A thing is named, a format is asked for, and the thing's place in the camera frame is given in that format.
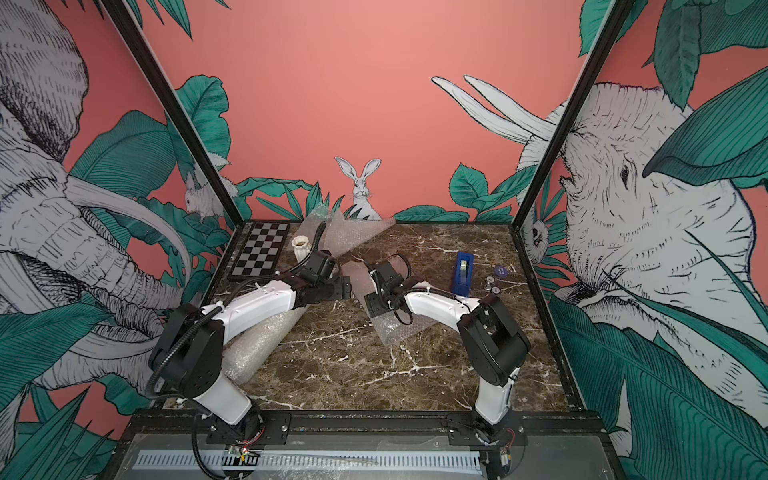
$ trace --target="black cable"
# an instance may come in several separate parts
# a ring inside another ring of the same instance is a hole
[[[152,400],[156,396],[158,396],[154,392],[154,385],[157,383],[157,380],[160,378],[160,374],[163,372],[165,367],[170,363],[170,359],[173,358],[174,355],[176,355],[176,352],[178,352],[182,346],[186,345],[187,342],[189,342],[193,336],[197,335],[198,330],[202,328],[204,325],[206,325],[208,322],[210,322],[214,315],[219,313],[221,311],[221,307],[217,306],[210,312],[206,313],[204,316],[202,316],[198,321],[192,325],[189,330],[184,332],[184,335],[179,338],[179,340],[176,341],[176,343],[168,350],[168,354],[163,358],[163,361],[160,362],[160,365],[155,368],[155,370],[152,372],[152,376],[149,377],[149,381],[147,382],[147,388],[144,389],[144,396],[148,399]]]
[[[200,415],[196,414],[192,419],[192,456],[194,457],[194,461],[197,463],[197,467],[200,469],[200,471],[203,472],[208,478],[211,478],[211,480],[230,480],[228,476],[223,477],[213,473],[203,462],[203,457],[200,455],[200,446],[197,444],[197,426],[199,424],[199,418]]]

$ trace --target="brown marble tabletop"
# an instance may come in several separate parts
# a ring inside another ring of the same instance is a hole
[[[291,225],[290,232],[297,228],[298,224]],[[239,244],[249,230],[237,240]],[[278,270],[296,262],[291,236]],[[239,249],[238,245],[215,287],[214,301],[232,287],[227,275]],[[396,224],[338,260],[339,265],[355,257],[376,263],[404,253],[414,274],[447,290],[458,251],[475,255],[473,296],[485,295],[485,278],[495,265],[510,270],[507,278],[497,280],[500,297],[531,341],[512,406],[567,411],[557,366],[506,225]],[[397,346],[387,346],[360,303],[352,299],[310,306],[241,388],[265,409],[460,410],[474,403],[478,376],[454,330],[435,323]]]

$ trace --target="bubble wrap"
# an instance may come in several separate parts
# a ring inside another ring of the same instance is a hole
[[[306,216],[292,238],[304,235],[312,241],[317,227],[323,221],[328,222],[328,224],[320,241],[319,249],[330,250],[331,254],[335,257],[340,257],[352,248],[357,247],[395,224],[394,219],[345,220],[344,216],[338,211],[333,219],[330,219],[328,207],[320,204],[312,210],[312,213]],[[243,385],[250,380],[264,364],[266,358],[283,341],[293,326],[296,325],[296,322],[299,321],[304,312],[306,312],[306,307],[271,316],[241,333],[225,347],[222,359],[224,374],[238,385]],[[392,318],[397,323],[397,319],[393,315]]]
[[[394,257],[390,259],[390,262],[396,270],[399,271]],[[366,306],[365,296],[375,292],[376,285],[374,285],[373,279],[368,274],[368,269],[362,262],[347,262],[342,265],[341,271],[342,275],[349,277],[355,298],[357,298],[363,309],[366,311],[368,318],[371,319],[373,328],[376,330],[376,333],[379,334],[379,338],[384,345],[397,345],[411,335],[421,332],[427,327],[435,324],[435,320],[428,316],[414,315],[413,323],[410,325],[403,325],[397,320],[394,312],[384,313],[383,315],[371,318],[371,312],[368,311],[368,307]],[[407,313],[400,312],[399,315],[404,322],[410,320]]]

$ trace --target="black and white checkered board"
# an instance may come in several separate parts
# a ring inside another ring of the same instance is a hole
[[[288,223],[255,223],[229,275],[231,279],[274,273],[288,236]]]

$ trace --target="blue tape dispenser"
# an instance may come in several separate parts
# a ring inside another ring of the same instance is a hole
[[[469,287],[472,285],[472,265],[474,263],[474,255],[466,252],[458,252],[453,273],[453,283],[451,284],[451,293],[454,295],[469,296]]]

